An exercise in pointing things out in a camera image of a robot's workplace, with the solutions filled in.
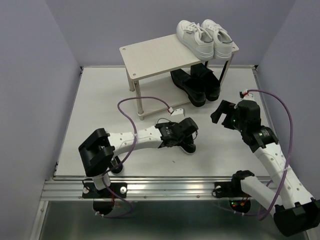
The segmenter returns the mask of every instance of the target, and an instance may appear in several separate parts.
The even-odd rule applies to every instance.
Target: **gray wall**
[[[174,34],[180,20],[212,19],[240,51],[233,64],[257,65],[294,0],[46,0],[81,66],[123,65],[119,48]]]
[[[44,0],[0,2],[0,239],[28,239],[80,69]]]
[[[260,86],[276,93],[293,117],[292,167],[320,199],[320,1],[297,0],[258,67]],[[289,122],[283,107],[267,102],[284,152]]]

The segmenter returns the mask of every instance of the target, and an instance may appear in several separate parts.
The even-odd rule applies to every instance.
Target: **black shoe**
[[[219,98],[220,82],[214,73],[202,63],[191,66],[191,76],[199,78],[205,87],[205,97],[213,102]]]
[[[194,139],[192,135],[185,138],[178,146],[186,154],[194,154],[196,152],[196,145],[194,144]]]
[[[170,72],[173,83],[188,94],[191,103],[201,107],[206,103],[205,86],[197,78],[191,77],[182,69]]]

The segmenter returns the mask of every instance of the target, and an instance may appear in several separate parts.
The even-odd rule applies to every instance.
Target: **white sneaker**
[[[201,27],[205,29],[214,41],[214,57],[220,60],[228,60],[232,53],[232,39],[228,32],[212,20],[204,20]]]
[[[200,27],[199,23],[182,20],[176,27],[176,35],[180,42],[202,61],[214,57],[214,41],[210,34]]]

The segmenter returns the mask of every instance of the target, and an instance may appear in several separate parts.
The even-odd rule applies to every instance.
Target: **shoe rack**
[[[233,43],[231,58],[225,62],[219,78],[221,84],[226,77],[234,54],[238,51],[238,46]],[[190,102],[184,92],[173,87],[168,75],[166,77],[162,75],[202,62],[178,40],[176,34],[120,47],[120,53],[126,68],[129,90],[135,92],[135,96],[158,97],[165,100],[171,107]],[[140,120],[143,120],[145,116],[167,109],[165,106],[163,108],[145,106],[142,99],[136,100],[136,108]]]

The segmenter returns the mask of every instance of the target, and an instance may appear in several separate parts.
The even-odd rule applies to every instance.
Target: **shelf leg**
[[[129,76],[128,70],[125,69],[125,71],[126,71],[126,77],[128,78],[129,90],[130,90],[130,92],[134,92],[135,91],[134,83],[132,82],[132,80]]]
[[[141,97],[141,92],[140,92],[140,85],[139,85],[139,81],[134,81],[133,82],[134,88],[135,88],[135,96],[136,97]],[[137,99],[136,100],[136,104],[138,106],[138,114],[143,114],[144,113],[144,109],[142,108],[142,99]]]
[[[222,70],[222,73],[220,75],[220,79],[219,79],[219,82],[220,82],[220,85],[222,86],[222,83],[224,82],[225,80],[225,77],[227,75],[227,72],[228,72],[228,69],[230,67],[230,64],[231,64],[231,61],[232,61],[232,58],[234,57],[234,54],[231,55],[231,58],[225,62],[224,66],[223,66],[223,70]]]

